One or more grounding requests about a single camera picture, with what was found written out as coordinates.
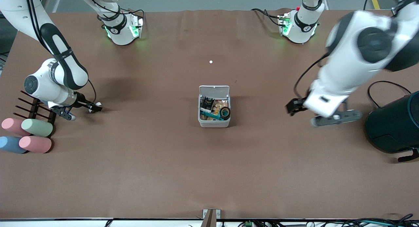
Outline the metal table edge bracket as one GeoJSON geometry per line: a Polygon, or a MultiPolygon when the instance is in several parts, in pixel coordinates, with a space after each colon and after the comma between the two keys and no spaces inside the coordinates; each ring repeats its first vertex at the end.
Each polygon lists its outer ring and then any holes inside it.
{"type": "Polygon", "coordinates": [[[203,209],[201,227],[217,227],[217,221],[221,219],[221,209],[203,209]]]}

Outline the pink plastic cup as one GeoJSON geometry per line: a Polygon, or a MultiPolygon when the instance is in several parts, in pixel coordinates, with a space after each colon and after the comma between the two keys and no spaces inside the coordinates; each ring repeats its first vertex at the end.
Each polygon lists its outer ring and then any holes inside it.
{"type": "Polygon", "coordinates": [[[46,137],[25,136],[19,140],[19,146],[34,153],[47,153],[52,148],[52,140],[46,137]]]}
{"type": "Polygon", "coordinates": [[[6,118],[2,121],[1,127],[6,131],[19,136],[30,136],[30,133],[21,127],[23,121],[24,120],[17,118],[6,118]]]}

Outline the teal cardboard box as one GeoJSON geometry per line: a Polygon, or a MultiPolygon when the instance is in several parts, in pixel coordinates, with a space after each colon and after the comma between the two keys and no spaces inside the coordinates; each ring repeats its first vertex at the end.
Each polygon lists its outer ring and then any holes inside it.
{"type": "Polygon", "coordinates": [[[200,110],[200,118],[203,121],[225,121],[228,120],[228,118],[223,118],[219,113],[213,114],[206,111],[200,110]]]}

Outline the blue plastic cup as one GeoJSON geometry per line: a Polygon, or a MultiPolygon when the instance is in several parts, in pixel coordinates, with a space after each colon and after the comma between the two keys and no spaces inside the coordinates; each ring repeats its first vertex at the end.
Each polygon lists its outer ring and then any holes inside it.
{"type": "Polygon", "coordinates": [[[8,151],[17,154],[27,153],[27,150],[20,147],[20,137],[15,136],[1,136],[0,137],[0,150],[8,151]]]}

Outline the grey storage box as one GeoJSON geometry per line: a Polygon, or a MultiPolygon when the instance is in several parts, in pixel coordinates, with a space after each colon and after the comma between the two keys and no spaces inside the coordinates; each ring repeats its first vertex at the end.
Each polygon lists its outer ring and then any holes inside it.
{"type": "Polygon", "coordinates": [[[226,128],[229,126],[231,116],[226,121],[203,121],[200,119],[200,104],[204,97],[214,98],[215,100],[227,100],[231,110],[231,96],[227,85],[201,85],[199,86],[198,97],[198,121],[203,128],[226,128]]]}

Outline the black snack packet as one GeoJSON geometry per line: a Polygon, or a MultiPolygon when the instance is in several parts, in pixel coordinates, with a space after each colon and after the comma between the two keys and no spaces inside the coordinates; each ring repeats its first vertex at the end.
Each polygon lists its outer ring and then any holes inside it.
{"type": "Polygon", "coordinates": [[[214,106],[215,99],[210,97],[204,97],[200,104],[201,111],[211,112],[214,106]]]}

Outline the black cup drying rack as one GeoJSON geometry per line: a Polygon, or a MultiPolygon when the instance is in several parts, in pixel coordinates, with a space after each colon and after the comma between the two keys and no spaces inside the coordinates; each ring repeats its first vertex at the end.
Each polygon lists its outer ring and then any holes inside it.
{"type": "Polygon", "coordinates": [[[57,114],[49,109],[45,103],[41,100],[30,96],[30,94],[26,93],[23,90],[20,90],[20,93],[26,95],[28,99],[23,99],[18,97],[18,100],[22,103],[25,103],[25,106],[15,105],[15,108],[19,109],[18,112],[13,112],[13,115],[17,116],[18,118],[22,119],[36,119],[39,121],[48,122],[52,125],[52,131],[47,136],[47,138],[51,139],[51,136],[55,132],[55,120],[57,114]]]}

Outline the orange snack wrappers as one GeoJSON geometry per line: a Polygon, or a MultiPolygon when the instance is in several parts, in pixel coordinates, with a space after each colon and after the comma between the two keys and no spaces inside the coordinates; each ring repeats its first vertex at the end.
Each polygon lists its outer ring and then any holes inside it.
{"type": "Polygon", "coordinates": [[[210,113],[218,114],[222,107],[229,107],[228,101],[227,100],[215,100],[213,109],[210,113]]]}

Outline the green plastic cup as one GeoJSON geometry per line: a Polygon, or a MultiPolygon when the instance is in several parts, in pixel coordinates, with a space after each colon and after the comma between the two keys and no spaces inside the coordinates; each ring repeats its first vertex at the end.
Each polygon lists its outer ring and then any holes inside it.
{"type": "Polygon", "coordinates": [[[25,119],[21,128],[26,132],[40,137],[48,137],[53,132],[53,125],[38,119],[25,119]]]}

